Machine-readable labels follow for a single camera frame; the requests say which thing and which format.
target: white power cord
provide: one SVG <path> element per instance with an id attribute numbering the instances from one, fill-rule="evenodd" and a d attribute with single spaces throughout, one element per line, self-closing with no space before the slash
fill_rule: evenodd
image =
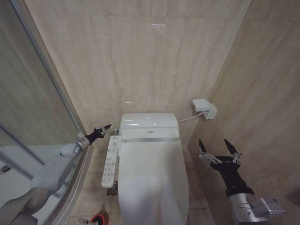
<path id="1" fill-rule="evenodd" d="M 201 112 L 201 113 L 199 113 L 198 115 L 196 115 L 196 116 L 193 116 L 193 117 L 190 117 L 190 118 L 187 118 L 187 119 L 183 119 L 183 120 L 179 120 L 179 121 L 177 121 L 178 123 L 180 123 L 180 122 L 183 122 L 183 121 L 187 121 L 187 120 L 191 120 L 191 119 L 193 119 L 193 118 L 196 118 L 196 117 L 198 117 L 198 116 L 201 116 L 203 113 Z"/>

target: shower enclosure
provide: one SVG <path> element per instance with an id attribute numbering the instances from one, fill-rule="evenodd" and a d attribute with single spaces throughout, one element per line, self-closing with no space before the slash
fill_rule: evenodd
<path id="1" fill-rule="evenodd" d="M 0 208 L 29 191 L 38 170 L 81 131 L 36 50 L 16 8 L 1 0 Z M 76 164 L 62 188 L 34 214 L 39 225 L 61 201 Z"/>

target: toilet lid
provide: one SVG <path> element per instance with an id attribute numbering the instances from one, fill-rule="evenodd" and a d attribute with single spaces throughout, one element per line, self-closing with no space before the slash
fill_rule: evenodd
<path id="1" fill-rule="evenodd" d="M 122 142 L 119 202 L 127 225 L 185 225 L 188 180 L 180 141 Z"/>

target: beige tile wall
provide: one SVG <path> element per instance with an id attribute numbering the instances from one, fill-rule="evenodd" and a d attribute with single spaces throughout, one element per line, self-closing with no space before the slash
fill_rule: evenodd
<path id="1" fill-rule="evenodd" d="M 128 112 L 192 116 L 191 100 L 209 96 L 250 0 L 25 2 L 90 132 Z M 184 144 L 195 122 L 180 125 Z"/>
<path id="2" fill-rule="evenodd" d="M 220 174 L 200 162 L 198 138 L 227 155 L 224 138 L 243 153 L 239 170 L 257 198 L 287 210 L 272 224 L 300 223 L 300 1 L 252 0 L 209 100 L 218 109 L 199 120 L 189 150 L 217 225 L 231 225 Z"/>

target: toilet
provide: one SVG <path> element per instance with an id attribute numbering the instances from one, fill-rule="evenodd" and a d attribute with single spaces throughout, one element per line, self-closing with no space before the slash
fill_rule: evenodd
<path id="1" fill-rule="evenodd" d="M 188 179 L 173 113 L 126 113 L 120 124 L 119 202 L 126 225 L 185 225 Z"/>

